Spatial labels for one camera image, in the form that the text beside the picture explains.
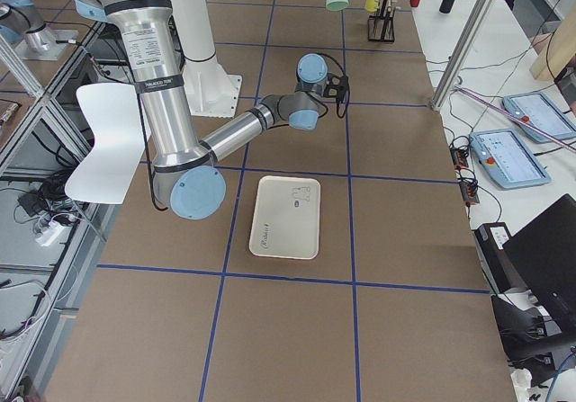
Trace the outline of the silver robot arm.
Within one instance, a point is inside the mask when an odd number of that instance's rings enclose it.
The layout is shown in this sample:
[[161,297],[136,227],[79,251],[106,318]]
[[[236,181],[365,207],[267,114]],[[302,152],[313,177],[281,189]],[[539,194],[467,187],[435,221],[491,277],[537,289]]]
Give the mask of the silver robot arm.
[[123,41],[139,107],[156,147],[149,174],[152,196],[185,219],[204,219],[221,205],[226,184],[216,163],[277,125],[313,130],[328,84],[324,58],[297,65],[293,93],[269,95],[205,138],[193,109],[237,89],[219,64],[206,0],[75,0],[84,17],[115,25]]

